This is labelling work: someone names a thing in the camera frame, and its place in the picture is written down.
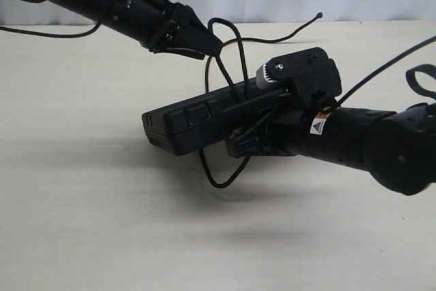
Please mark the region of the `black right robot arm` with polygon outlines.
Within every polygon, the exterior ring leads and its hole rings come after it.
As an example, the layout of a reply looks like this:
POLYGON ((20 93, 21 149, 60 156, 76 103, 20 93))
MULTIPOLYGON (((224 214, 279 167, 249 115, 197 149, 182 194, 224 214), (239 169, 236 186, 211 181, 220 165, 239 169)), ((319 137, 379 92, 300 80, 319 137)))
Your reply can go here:
POLYGON ((300 155, 368 172, 413 196, 435 183, 435 104, 401 112, 343 107, 329 92, 269 95, 235 106, 225 122, 232 157, 300 155))

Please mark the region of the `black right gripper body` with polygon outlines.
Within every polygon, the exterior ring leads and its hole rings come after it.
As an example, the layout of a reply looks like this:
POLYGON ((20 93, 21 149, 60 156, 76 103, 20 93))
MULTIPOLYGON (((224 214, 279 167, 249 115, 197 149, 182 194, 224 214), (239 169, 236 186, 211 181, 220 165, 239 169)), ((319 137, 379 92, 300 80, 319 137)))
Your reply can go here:
POLYGON ((308 157, 305 115, 304 108, 292 98, 261 112, 231 114, 232 134, 229 138, 260 135, 266 138, 272 149, 272 155, 265 157, 308 157))

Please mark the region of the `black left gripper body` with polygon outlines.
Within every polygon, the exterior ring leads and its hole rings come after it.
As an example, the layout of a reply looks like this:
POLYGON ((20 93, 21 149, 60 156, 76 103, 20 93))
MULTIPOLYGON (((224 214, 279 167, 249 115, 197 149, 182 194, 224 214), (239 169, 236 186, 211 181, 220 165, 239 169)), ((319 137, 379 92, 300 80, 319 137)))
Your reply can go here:
POLYGON ((156 31, 148 40, 152 53, 171 53, 192 59, 204 59, 200 34, 204 24, 194 10, 182 3, 167 6, 156 31))

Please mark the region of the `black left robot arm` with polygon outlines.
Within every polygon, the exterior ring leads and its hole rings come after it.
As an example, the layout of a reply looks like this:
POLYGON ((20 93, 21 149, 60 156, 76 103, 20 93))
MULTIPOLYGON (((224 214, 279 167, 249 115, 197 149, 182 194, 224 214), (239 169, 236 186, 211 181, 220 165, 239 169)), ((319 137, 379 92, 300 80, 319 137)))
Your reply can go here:
POLYGON ((136 40, 153 53, 203 59, 216 57, 223 48, 191 7, 171 0, 21 1, 49 1, 136 40))

